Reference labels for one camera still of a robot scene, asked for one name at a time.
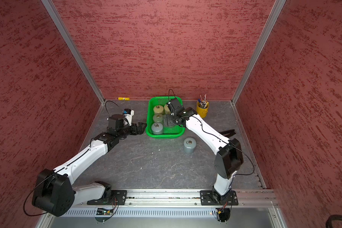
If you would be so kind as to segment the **green canister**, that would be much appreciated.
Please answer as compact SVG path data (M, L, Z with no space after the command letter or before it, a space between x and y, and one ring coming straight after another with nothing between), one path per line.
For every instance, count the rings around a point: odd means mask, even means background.
M163 114L157 113L153 115L154 123L162 123L163 124Z

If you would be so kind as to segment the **grey canister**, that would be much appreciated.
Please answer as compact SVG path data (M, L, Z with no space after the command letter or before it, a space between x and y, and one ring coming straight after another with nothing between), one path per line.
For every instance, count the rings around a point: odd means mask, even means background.
M186 154L192 154L195 150L196 145L196 140L192 137L188 137L183 142L183 150Z
M155 122L151 126L151 131L153 135L163 135L164 128L161 122Z

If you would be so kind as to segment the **beige canister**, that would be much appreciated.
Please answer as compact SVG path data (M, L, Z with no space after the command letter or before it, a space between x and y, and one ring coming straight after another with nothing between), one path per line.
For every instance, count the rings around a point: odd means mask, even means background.
M156 106L154 106L153 111L154 111L155 115L156 114L163 115L164 114L164 107L162 105L156 105Z
M169 109L169 107L168 107L167 104L164 105L164 113L165 113L166 115L171 113L171 111L170 111L170 109Z

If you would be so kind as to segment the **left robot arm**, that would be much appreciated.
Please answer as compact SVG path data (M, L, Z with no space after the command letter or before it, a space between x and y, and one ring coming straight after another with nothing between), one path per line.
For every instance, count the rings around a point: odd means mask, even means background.
M31 193L32 205L57 217L64 215L72 206L85 202L119 205L110 184L103 181L80 187L73 187L73 184L88 167L114 149L122 139L144 133L147 124L132 123L131 119L131 116L123 115L109 117L106 132L91 139L80 153L53 170L44 169L40 172Z

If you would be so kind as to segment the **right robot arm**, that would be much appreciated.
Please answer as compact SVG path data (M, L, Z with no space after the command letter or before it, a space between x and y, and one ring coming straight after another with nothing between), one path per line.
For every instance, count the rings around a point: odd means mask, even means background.
M215 201L221 201L231 190L234 176L244 163L240 142L229 139L214 130L192 108L181 110L178 114L166 115L167 123L178 125L194 132L215 154L214 168L217 178L212 188Z

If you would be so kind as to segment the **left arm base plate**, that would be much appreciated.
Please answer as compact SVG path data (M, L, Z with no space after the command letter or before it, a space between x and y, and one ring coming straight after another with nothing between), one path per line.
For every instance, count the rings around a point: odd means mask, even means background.
M106 191L100 199L94 199L87 202L87 205L97 206L118 206L124 205L127 197L127 190Z

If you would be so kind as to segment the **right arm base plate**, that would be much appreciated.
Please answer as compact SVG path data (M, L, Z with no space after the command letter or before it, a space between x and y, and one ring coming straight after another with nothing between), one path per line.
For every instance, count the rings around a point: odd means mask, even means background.
M237 206L237 194L233 190L229 190L225 195L219 195L214 190L200 191L200 202L203 206Z

